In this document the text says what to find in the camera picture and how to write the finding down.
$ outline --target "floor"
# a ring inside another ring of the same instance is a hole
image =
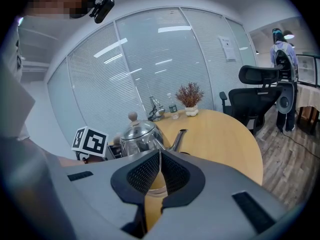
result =
[[[284,131],[317,158],[277,129],[277,113],[275,106],[266,113],[265,125],[255,139],[262,154],[263,187],[291,209],[306,200],[313,189],[320,168],[320,123],[316,137],[305,134],[297,126],[293,132]]]

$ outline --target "bottle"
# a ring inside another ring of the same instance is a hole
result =
[[[171,116],[172,116],[173,119],[178,119],[179,118],[179,113],[178,113],[178,110],[177,110],[176,103],[175,103],[174,99],[172,98],[171,93],[168,93],[167,96],[169,98],[169,109],[170,109],[170,112],[171,112]]]

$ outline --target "black pants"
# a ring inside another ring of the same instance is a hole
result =
[[[294,97],[293,97],[293,104],[292,104],[291,110],[287,114],[282,114],[278,112],[278,116],[276,118],[276,126],[279,129],[283,129],[283,127],[285,126],[286,131],[292,130],[295,126],[295,111],[296,111],[297,94],[298,94],[298,86],[296,82],[293,83],[293,87],[294,87]]]

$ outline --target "vase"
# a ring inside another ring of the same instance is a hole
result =
[[[188,117],[195,117],[198,113],[199,113],[198,105],[195,105],[193,107],[186,107],[185,108],[185,114]]]

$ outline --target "red plant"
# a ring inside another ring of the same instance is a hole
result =
[[[196,82],[190,82],[187,86],[181,85],[175,97],[181,101],[186,108],[192,108],[202,100],[204,92],[200,90]]]

